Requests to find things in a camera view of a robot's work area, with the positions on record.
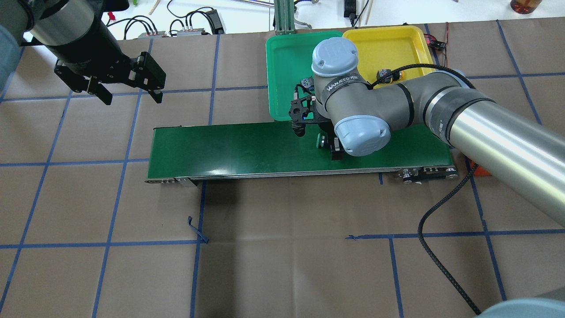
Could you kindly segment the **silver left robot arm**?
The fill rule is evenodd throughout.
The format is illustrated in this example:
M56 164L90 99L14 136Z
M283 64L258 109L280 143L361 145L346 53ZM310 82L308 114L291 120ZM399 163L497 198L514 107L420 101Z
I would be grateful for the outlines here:
M148 52L127 56L102 14L129 8L126 0L3 0L0 8L1 86L16 70L23 34L57 57L54 73L73 92L86 92L110 105L105 84L139 88L163 100L166 73Z

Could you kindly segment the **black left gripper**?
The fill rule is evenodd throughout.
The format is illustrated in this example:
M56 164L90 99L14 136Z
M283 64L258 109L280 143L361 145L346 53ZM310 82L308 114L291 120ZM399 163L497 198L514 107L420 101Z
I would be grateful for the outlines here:
M103 84L126 84L163 102L166 73L148 52L131 58L109 31L87 31L81 38L54 46L55 74L74 92L85 92L111 105L113 95Z

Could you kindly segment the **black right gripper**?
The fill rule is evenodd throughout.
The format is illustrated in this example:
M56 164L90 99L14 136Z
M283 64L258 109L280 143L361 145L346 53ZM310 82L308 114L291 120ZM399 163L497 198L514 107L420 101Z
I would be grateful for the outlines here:
M289 116L290 124L294 134L304 137L306 125L319 125L326 135L337 137L331 120L321 115L316 108L316 97L309 93L300 84L296 84L293 93L294 99L290 102ZM340 161L344 158L345 151L339 138L333 138L330 142L331 161Z

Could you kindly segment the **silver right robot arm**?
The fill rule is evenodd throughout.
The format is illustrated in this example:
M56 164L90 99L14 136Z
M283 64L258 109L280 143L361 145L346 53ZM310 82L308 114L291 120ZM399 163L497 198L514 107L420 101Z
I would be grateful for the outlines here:
M312 53L313 92L291 101L297 136L305 125L329 123L338 150L351 156L379 151L391 133L423 124L440 141L474 161L464 179L422 216L420 244L478 318L562 318L564 289L500 302L479 310L424 238L428 217L470 180L478 166L564 225L564 137L498 105L464 75L448 67L415 63L390 70L373 83L358 72L358 50L347 38L330 38Z

